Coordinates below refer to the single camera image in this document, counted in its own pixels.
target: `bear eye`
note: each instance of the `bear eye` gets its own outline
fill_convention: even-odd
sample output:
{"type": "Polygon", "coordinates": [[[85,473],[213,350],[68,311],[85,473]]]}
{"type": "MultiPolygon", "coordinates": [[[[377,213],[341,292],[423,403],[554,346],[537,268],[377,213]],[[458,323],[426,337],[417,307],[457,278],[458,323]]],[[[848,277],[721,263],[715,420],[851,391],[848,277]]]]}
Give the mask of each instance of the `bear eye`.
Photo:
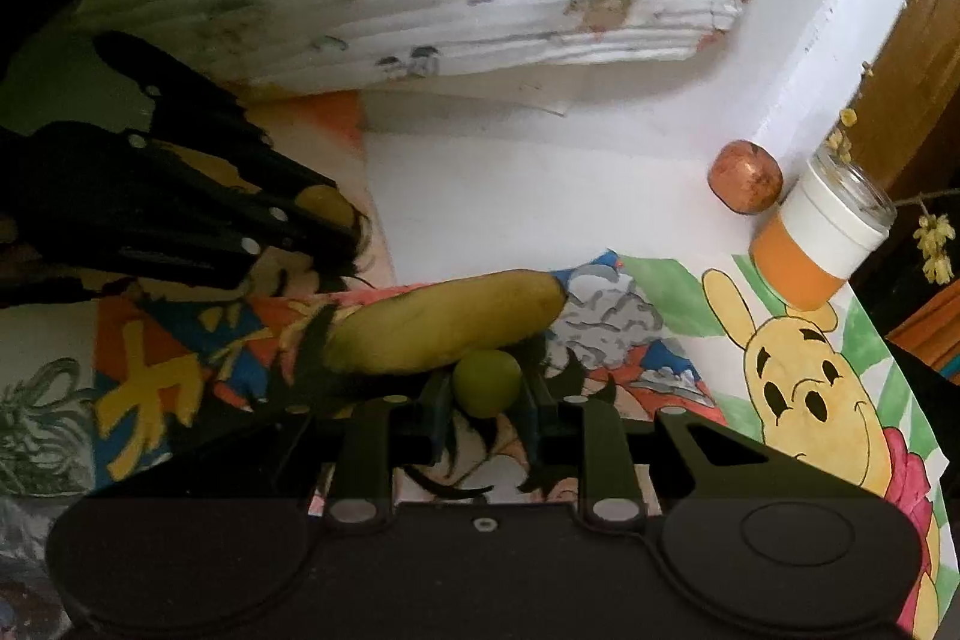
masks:
{"type": "Polygon", "coordinates": [[[827,423],[827,405],[824,403],[824,397],[816,391],[809,391],[808,394],[803,397],[803,403],[806,405],[806,408],[810,410],[810,413],[813,414],[814,418],[821,423],[827,423]]]}
{"type": "Polygon", "coordinates": [[[833,381],[840,377],[840,373],[830,362],[823,362],[822,367],[824,370],[824,378],[827,378],[827,382],[832,386],[833,381]]]}
{"type": "Polygon", "coordinates": [[[767,400],[767,405],[770,405],[770,410],[773,410],[776,420],[779,421],[781,413],[786,410],[784,394],[781,394],[781,391],[774,384],[768,383],[763,386],[763,398],[767,400]]]}

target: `cartoon bear drawing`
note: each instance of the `cartoon bear drawing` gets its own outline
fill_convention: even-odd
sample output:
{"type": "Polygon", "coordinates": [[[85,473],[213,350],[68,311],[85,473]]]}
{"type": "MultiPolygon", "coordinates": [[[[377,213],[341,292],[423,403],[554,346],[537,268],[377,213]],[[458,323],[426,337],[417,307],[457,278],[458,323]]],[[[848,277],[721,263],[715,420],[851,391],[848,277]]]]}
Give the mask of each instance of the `cartoon bear drawing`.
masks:
{"type": "Polygon", "coordinates": [[[813,313],[787,309],[755,327],[736,284],[719,269],[704,273],[704,294],[728,337],[743,350],[743,373],[760,415],[763,441],[895,504],[920,536],[923,558],[899,625],[932,638],[938,624],[934,581],[940,532],[926,495],[923,460],[904,435],[883,427],[860,378],[826,333],[837,327],[829,303],[813,313]]]}

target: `green grape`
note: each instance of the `green grape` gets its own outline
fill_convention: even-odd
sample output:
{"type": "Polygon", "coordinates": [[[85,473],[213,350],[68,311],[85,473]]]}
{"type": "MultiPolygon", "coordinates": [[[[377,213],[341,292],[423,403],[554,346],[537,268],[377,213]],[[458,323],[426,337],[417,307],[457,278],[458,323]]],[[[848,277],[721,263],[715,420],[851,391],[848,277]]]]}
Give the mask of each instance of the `green grape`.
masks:
{"type": "Polygon", "coordinates": [[[493,418],[509,408],[523,384],[514,357],[502,350],[474,350],[453,370],[453,398],[474,418],[493,418]]]}

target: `metal bolt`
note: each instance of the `metal bolt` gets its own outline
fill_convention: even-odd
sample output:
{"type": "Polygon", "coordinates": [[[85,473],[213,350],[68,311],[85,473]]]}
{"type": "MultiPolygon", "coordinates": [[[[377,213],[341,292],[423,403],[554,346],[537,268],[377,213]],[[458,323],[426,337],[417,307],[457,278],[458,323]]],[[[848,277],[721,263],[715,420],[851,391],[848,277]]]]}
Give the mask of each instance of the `metal bolt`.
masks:
{"type": "Polygon", "coordinates": [[[496,531],[499,528],[499,524],[496,523],[496,519],[493,518],[474,518],[473,519],[473,528],[482,533],[488,533],[488,531],[496,531]]]}
{"type": "Polygon", "coordinates": [[[330,507],[330,515],[341,524],[366,524],[376,518],[376,505],[366,499],[342,499],[330,507]]]}
{"type": "Polygon", "coordinates": [[[593,514],[612,524],[622,524],[637,518],[640,506],[630,499],[601,499],[594,503],[593,514]]]}

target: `glass jar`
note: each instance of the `glass jar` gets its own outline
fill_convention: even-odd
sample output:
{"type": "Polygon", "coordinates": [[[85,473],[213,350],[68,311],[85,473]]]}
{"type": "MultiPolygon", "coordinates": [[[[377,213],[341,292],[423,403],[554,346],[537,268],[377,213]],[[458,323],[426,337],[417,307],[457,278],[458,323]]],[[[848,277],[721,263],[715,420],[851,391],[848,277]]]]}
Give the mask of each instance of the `glass jar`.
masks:
{"type": "Polygon", "coordinates": [[[814,311],[890,234],[896,208],[860,167],[826,148],[757,234],[750,256],[784,303],[814,311]]]}

